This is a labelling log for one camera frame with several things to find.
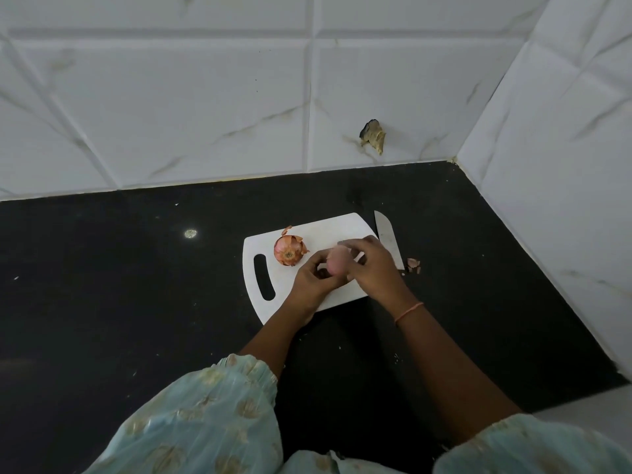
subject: peeled onion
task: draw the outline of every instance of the peeled onion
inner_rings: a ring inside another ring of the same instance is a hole
[[[338,276],[346,271],[347,264],[352,260],[349,248],[337,245],[327,255],[327,271],[331,276]]]
[[[280,238],[274,243],[274,257],[276,260],[286,266],[294,266],[298,263],[305,253],[309,253],[303,238],[287,234],[292,229],[288,226],[280,234]]]

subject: kitchen knife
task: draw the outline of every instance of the kitchen knife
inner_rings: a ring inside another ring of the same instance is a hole
[[[399,248],[397,246],[397,239],[395,239],[395,233],[389,219],[379,211],[375,213],[375,227],[377,228],[377,236],[380,238],[380,242],[383,246],[389,250],[389,253],[395,261],[395,267],[399,270],[404,270],[404,262],[399,254]]]

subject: forearm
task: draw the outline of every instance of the forearm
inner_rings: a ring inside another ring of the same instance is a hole
[[[413,306],[412,294],[400,296],[391,315]],[[464,442],[520,409],[459,348],[435,318],[419,306],[401,318],[404,334],[427,389],[456,442]]]
[[[304,316],[296,312],[296,308],[282,304],[239,354],[252,355],[265,362],[279,378],[288,356],[289,345],[303,326],[303,320]]]

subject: hand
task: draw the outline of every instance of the hand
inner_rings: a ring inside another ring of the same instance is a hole
[[[393,317],[417,302],[395,267],[391,254],[375,236],[347,239],[339,244],[351,248],[354,259],[361,251],[364,253],[358,262],[352,259],[348,263],[348,278],[355,278],[363,291],[383,305]]]
[[[327,262],[330,250],[312,254],[302,265],[294,278],[294,285],[283,306],[304,317],[303,325],[309,323],[314,313],[331,291],[347,284],[346,274],[331,276],[326,269],[318,269],[320,263]]]

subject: person's right hand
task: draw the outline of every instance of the person's right hand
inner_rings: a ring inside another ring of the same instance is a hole
[[[391,313],[393,317],[413,306],[417,300],[410,292],[388,250],[375,236],[364,239],[346,239],[340,245],[352,249],[352,257],[364,255],[347,264],[348,279],[355,278],[362,290]]]

